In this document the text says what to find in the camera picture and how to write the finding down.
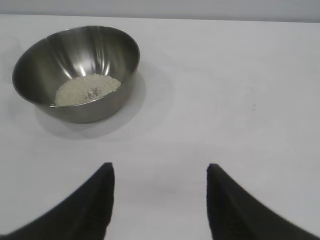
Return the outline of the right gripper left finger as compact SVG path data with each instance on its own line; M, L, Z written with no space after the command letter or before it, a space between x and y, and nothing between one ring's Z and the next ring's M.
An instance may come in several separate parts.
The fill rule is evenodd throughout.
M75 192L2 240L103 240L111 222L115 190L112 163L104 163Z

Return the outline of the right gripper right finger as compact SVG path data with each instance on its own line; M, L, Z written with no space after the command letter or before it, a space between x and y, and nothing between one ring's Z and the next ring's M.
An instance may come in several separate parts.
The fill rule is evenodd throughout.
M218 164L207 168L206 208L214 240L317 240L245 191Z

